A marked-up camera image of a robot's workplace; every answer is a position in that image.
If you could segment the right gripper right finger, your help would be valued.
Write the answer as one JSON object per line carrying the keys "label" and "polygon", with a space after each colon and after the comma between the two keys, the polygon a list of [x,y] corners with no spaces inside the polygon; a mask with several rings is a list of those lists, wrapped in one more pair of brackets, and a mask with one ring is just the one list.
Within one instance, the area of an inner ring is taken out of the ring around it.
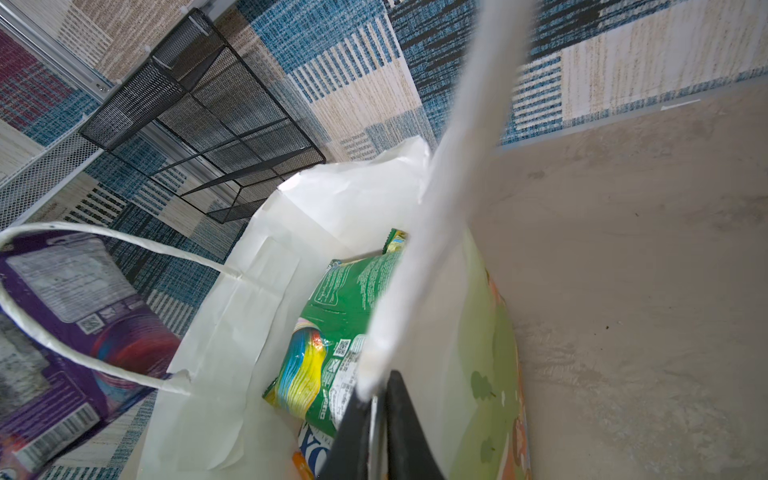
{"label": "right gripper right finger", "polygon": [[388,478],[444,480],[430,450],[404,378],[392,370],[386,385]]}

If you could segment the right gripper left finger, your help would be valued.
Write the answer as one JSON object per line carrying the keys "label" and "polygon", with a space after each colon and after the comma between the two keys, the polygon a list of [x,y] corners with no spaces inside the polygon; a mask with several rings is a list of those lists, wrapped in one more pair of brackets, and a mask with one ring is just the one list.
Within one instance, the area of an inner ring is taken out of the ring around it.
{"label": "right gripper left finger", "polygon": [[370,450],[371,401],[353,393],[318,480],[366,480]]}

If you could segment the green spring tea candy bag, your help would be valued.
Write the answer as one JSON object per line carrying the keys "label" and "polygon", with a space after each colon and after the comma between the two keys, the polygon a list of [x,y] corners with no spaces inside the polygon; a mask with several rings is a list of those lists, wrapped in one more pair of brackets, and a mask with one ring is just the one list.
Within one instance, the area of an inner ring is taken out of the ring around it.
{"label": "green spring tea candy bag", "polygon": [[408,234],[391,229],[383,249],[332,260],[294,326],[262,398],[334,437],[354,393],[368,324]]}

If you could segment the white paper bag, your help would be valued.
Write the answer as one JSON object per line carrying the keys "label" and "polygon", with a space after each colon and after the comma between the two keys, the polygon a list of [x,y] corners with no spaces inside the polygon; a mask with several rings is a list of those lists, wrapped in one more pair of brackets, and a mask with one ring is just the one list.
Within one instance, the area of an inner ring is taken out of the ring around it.
{"label": "white paper bag", "polygon": [[[423,200],[415,211],[416,225],[410,231],[402,260],[382,300],[375,307],[368,329],[370,339],[362,351],[354,392],[362,401],[371,401],[369,471],[367,479],[383,479],[384,451],[387,453],[386,385],[400,344],[427,294],[440,264],[475,210],[472,190],[483,163],[493,153],[506,123],[510,94],[517,69],[525,60],[529,28],[535,1],[484,1],[476,34],[465,59],[449,126],[434,157]],[[117,238],[156,253],[205,265],[230,281],[245,286],[241,271],[163,244],[132,237],[102,227],[49,222],[9,227],[1,232],[1,246],[14,237],[32,231],[71,230]],[[175,374],[167,380],[141,375],[88,357],[66,346],[31,318],[1,284],[1,308],[28,337],[51,351],[94,371],[166,392],[165,396],[192,401],[205,407],[204,428],[198,439],[209,443],[215,427],[226,425],[221,415],[234,413],[242,425],[245,393],[230,393],[227,386],[200,383],[189,374]]]}

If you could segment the purple berries candy bag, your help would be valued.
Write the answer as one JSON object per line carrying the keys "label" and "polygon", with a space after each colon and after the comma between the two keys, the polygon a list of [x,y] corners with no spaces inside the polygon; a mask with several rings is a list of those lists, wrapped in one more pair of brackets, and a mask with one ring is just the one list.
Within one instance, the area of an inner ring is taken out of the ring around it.
{"label": "purple berries candy bag", "polygon": [[[51,231],[17,237],[1,250],[1,283],[57,340],[124,370],[162,378],[180,345],[95,235]],[[3,315],[2,478],[37,478],[149,392],[73,363]]]}

